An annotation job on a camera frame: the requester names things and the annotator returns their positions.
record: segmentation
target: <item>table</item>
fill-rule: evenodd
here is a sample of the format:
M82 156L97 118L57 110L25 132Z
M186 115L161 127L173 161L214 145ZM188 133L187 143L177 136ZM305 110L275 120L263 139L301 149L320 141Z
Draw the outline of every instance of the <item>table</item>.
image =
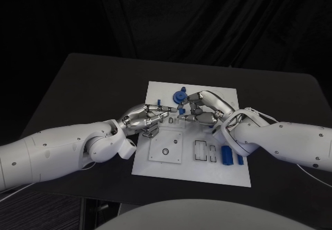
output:
M310 75L70 54L21 137L51 127L118 119L144 102L148 81L235 88L239 108L252 107L278 121L332 127L332 111ZM136 205L223 200L332 227L332 189L262 149L248 156L251 188L131 175L132 159L115 156L28 189ZM330 172L307 171L332 184Z

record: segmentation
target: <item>white board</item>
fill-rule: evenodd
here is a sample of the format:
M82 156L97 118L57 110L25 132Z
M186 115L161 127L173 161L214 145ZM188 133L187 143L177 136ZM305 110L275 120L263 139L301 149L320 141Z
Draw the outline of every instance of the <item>white board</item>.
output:
M161 100L161 105L177 107L173 102L173 93L186 87L186 94L190 95L199 91L212 91L226 102L232 105L235 110L238 109L236 101L236 90L210 86L184 85L162 82L148 82L145 104L157 104L157 100ZM188 104L184 106L184 114L190 114ZM204 112L212 112L212 109L201 107ZM175 119L178 113L171 114L171 118ZM160 124L160 133L154 137L157 139L157 145L151 143L152 139L138 136L136 150L134 155L132 163L132 175L152 176L168 179L206 182L214 184L227 184L243 187L251 187L249 184L249 171L248 162L243 158L243 165L238 165L236 155L232 153L233 165L222 165L220 162L220 146L222 144L212 137L213 128L204 127L197 123L188 123L184 121L175 121L175 124L167 124L168 117L162 120ZM181 133L181 151L178 150L178 145L174 145L173 136ZM194 141L206 141L206 148L214 146L214 153L206 153L207 161L194 160ZM177 148L178 151L170 156L162 154L161 148ZM214 156L216 162L209 161L209 156Z

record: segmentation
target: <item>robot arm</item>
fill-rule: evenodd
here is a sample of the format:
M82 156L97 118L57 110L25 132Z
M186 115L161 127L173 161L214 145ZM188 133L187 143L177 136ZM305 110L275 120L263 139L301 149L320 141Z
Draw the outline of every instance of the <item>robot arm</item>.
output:
M46 129L0 146L0 191L20 184L51 180L103 162L118 153L128 159L135 145L128 135L152 138L157 122L175 108L141 104L115 120Z
M269 125L258 113L251 110L233 111L226 102L207 91L188 95L183 104L186 103L190 103L190 108L204 105L213 109L213 118L222 121L213 137L226 140L238 155L248 156L261 146L278 160L332 172L330 128L287 122L276 122ZM197 115L191 111L187 117L178 115L178 118L201 123L199 117L203 114L210 117L212 113L199 111ZM209 121L209 125L216 123L212 119Z

